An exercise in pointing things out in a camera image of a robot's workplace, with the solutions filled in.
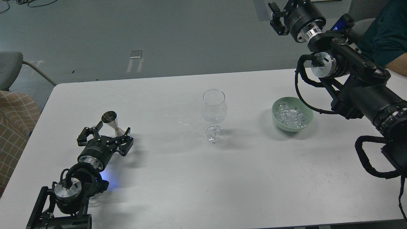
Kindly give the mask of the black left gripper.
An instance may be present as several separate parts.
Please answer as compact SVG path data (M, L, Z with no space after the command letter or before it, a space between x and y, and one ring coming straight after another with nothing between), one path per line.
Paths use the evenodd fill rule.
M126 156L133 146L134 138L130 136L131 128L128 127L123 135L111 138L100 136L99 131L103 123L98 123L95 127L84 127L77 137L77 145L85 146L77 158L78 163L88 163L97 172L102 172L107 167L115 152L121 156Z

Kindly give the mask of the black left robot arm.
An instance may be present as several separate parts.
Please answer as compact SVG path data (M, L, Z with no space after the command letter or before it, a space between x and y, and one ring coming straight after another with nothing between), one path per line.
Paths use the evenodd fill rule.
M64 169L58 182L51 187L43 186L29 217L28 229L90 229L93 218L89 214L90 198L108 189L104 171L117 152L126 156L134 139L130 128L120 131L120 136L108 137L99 134L103 122L95 127L85 127L77 137L83 150L77 163Z

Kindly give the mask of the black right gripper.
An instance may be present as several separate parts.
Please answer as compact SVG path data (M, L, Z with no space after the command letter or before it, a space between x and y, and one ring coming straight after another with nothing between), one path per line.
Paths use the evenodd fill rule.
M278 35L290 33L297 43L308 42L312 36L307 35L308 31L316 27L316 32L321 32L327 22L309 0L289 0L283 11L275 2L269 2L268 6L272 12L270 26ZM285 24L281 22L281 18L285 18Z

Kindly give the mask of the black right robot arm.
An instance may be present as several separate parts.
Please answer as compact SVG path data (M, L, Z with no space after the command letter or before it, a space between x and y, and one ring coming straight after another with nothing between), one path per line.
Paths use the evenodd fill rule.
M406 180L406 101L387 86L390 73L355 51L352 34L355 22L343 14L330 30L323 32L326 19L310 0L289 0L283 9L275 2L271 9L270 25L278 35L291 34L298 43L307 43L311 54L299 57L295 70L296 93L310 109L346 119L366 116L380 132L381 137L360 136L355 149L360 162L369 174L378 178L401 178L399 208L406 218L401 203ZM298 78L313 87L324 87L332 97L331 109L322 110L309 105L300 94ZM382 143L381 153L395 168L380 172L372 167L362 148L364 142Z

